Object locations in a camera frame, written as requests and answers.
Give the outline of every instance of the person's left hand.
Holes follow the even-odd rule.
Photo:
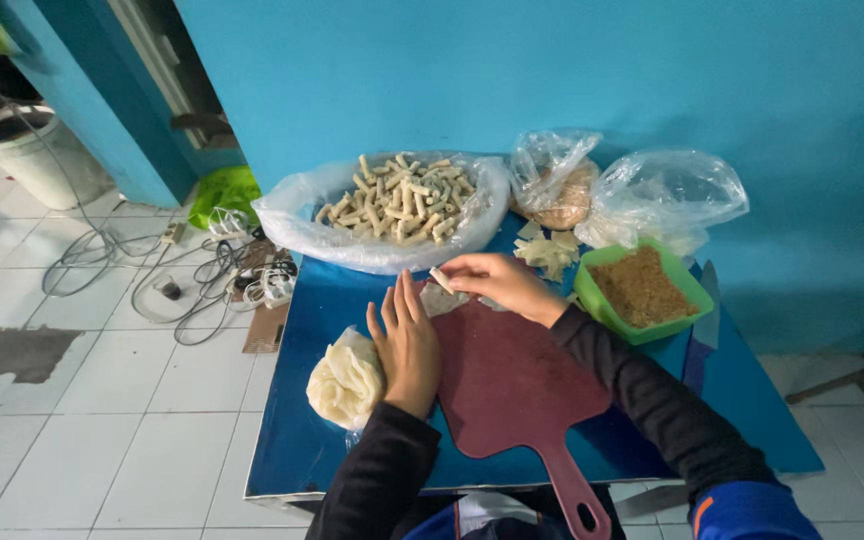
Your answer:
[[[382,321],[388,335],[378,325],[376,303],[370,301],[366,322],[388,383],[384,401],[425,420],[442,374],[439,338],[408,270],[386,291]]]

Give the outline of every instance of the black sleeve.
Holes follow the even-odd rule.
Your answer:
[[[611,391],[631,422],[685,479],[688,502],[737,481],[777,484],[765,454],[652,358],[575,305],[562,313],[552,335]]]
[[[432,426],[379,401],[305,538],[389,538],[432,472],[440,438]]]

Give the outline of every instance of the knife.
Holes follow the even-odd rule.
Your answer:
[[[706,359],[719,348],[719,278],[711,260],[702,267],[699,285],[712,299],[713,307],[692,325],[692,334],[685,346],[685,362],[681,366],[681,381],[701,397],[706,382]]]

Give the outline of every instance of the dark floor stain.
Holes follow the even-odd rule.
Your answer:
[[[78,329],[49,327],[0,329],[0,375],[14,373],[15,383],[44,383],[72,341],[82,334]]]

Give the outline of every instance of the hand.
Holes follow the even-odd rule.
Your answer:
[[[438,269],[450,277],[452,289],[487,296],[546,328],[552,328],[569,307],[522,264],[497,252],[460,254]]]
[[[439,387],[442,364],[439,338],[408,270],[403,270],[395,287],[386,291],[382,321],[388,335],[382,333],[376,303],[370,301],[366,322],[388,383],[384,401],[425,420]]]

